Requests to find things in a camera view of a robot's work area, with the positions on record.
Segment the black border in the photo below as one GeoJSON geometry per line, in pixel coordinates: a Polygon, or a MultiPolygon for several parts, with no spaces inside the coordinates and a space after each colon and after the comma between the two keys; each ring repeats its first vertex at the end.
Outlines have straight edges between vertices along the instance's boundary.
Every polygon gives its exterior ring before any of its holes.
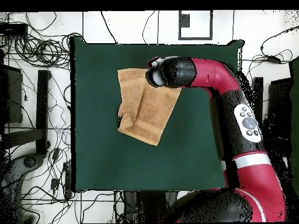
{"type": "Polygon", "coordinates": [[[212,40],[213,39],[213,11],[210,10],[210,36],[209,37],[199,37],[199,38],[191,38],[191,37],[181,37],[180,33],[181,25],[180,25],[180,17],[182,15],[182,11],[179,10],[179,40],[212,40]]]}
{"type": "Polygon", "coordinates": [[[76,191],[76,137],[75,137],[75,125],[76,125],[76,91],[75,91],[75,37],[71,36],[69,38],[69,66],[70,66],[70,79],[71,79],[71,191],[77,193],[76,191]]]}

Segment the black bracket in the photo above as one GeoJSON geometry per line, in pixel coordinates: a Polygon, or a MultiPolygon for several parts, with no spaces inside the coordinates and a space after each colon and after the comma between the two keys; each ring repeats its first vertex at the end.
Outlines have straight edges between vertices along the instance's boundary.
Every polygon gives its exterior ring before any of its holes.
{"type": "Polygon", "coordinates": [[[213,39],[213,11],[210,10],[210,35],[209,37],[182,37],[181,28],[190,27],[190,15],[182,14],[179,10],[179,40],[212,40],[213,39]]]}
{"type": "Polygon", "coordinates": [[[4,134],[2,137],[2,149],[10,149],[15,146],[36,141],[36,153],[41,155],[47,154],[47,150],[50,146],[48,142],[48,82],[50,79],[50,71],[38,71],[36,129],[4,134]]]}

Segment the cloth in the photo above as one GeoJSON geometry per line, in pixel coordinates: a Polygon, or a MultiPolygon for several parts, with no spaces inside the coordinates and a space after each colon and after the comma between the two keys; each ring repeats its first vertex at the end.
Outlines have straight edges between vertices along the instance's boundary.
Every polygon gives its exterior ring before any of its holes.
{"type": "Polygon", "coordinates": [[[121,133],[157,146],[181,88],[152,87],[147,69],[118,70],[122,103],[118,116],[121,133]]]}

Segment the white stripe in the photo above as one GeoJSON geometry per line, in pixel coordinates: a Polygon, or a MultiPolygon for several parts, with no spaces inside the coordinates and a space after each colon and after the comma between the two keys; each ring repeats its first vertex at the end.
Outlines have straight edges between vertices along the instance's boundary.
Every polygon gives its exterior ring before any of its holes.
{"type": "Polygon", "coordinates": [[[258,208],[259,208],[260,215],[261,215],[261,217],[262,217],[262,222],[267,222],[267,221],[266,221],[265,214],[264,214],[264,211],[263,211],[263,208],[262,208],[261,204],[259,203],[259,201],[258,201],[253,195],[249,194],[248,192],[243,191],[243,190],[238,189],[238,188],[237,188],[237,190],[242,191],[243,193],[245,193],[246,195],[250,196],[250,197],[254,200],[254,202],[256,203],[256,205],[257,205],[258,208]]]}
{"type": "MultiPolygon", "coordinates": [[[[238,169],[241,169],[242,167],[253,166],[253,165],[271,164],[268,155],[264,153],[241,156],[234,159],[234,161],[236,161],[238,169]]],[[[225,162],[221,161],[221,165],[224,171],[226,169],[225,162]]]]}

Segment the power cord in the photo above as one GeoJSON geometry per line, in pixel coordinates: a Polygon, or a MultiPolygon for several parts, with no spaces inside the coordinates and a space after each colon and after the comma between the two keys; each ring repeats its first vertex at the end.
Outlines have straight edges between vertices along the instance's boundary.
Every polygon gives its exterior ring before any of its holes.
{"type": "Polygon", "coordinates": [[[145,23],[145,25],[144,25],[143,31],[142,31],[142,38],[143,38],[143,41],[144,41],[145,44],[146,44],[146,42],[145,42],[144,37],[143,37],[143,35],[144,35],[144,30],[145,30],[145,27],[147,26],[147,22],[148,22],[148,20],[151,18],[151,16],[152,16],[155,12],[156,12],[156,11],[154,10],[154,11],[152,12],[152,14],[148,17],[148,19],[147,19],[147,21],[146,21],[146,23],[145,23]]]}
{"type": "MultiPolygon", "coordinates": [[[[275,37],[277,37],[277,36],[279,36],[279,35],[281,35],[281,34],[283,34],[283,33],[288,33],[288,32],[293,31],[293,30],[295,30],[295,29],[299,29],[299,26],[291,27],[291,28],[289,28],[289,29],[285,29],[285,30],[281,31],[279,34],[276,34],[276,35],[274,35],[274,36],[271,36],[271,37],[267,38],[267,39],[262,43],[262,45],[261,45],[261,47],[260,47],[260,51],[262,52],[262,54],[264,55],[264,57],[267,58],[267,61],[272,62],[272,63],[275,63],[275,64],[281,64],[281,60],[280,60],[279,58],[277,58],[276,55],[275,55],[275,56],[272,56],[272,55],[266,55],[266,54],[263,52],[265,42],[267,42],[268,40],[270,40],[270,39],[272,39],[272,38],[275,38],[275,37]]],[[[291,52],[291,58],[290,58],[290,60],[289,60],[288,62],[290,62],[292,58],[293,58],[293,53],[291,52]]]]}
{"type": "Polygon", "coordinates": [[[103,18],[103,20],[104,20],[104,22],[105,22],[105,25],[106,25],[106,27],[107,27],[107,29],[108,29],[108,32],[110,33],[111,37],[112,37],[113,40],[114,40],[114,43],[115,43],[115,44],[118,44],[117,41],[116,41],[116,39],[115,39],[115,37],[112,35],[112,33],[111,33],[111,31],[110,31],[110,29],[109,29],[109,27],[108,27],[107,21],[106,21],[104,15],[103,15],[103,11],[101,11],[100,14],[102,15],[102,18],[103,18]]]}

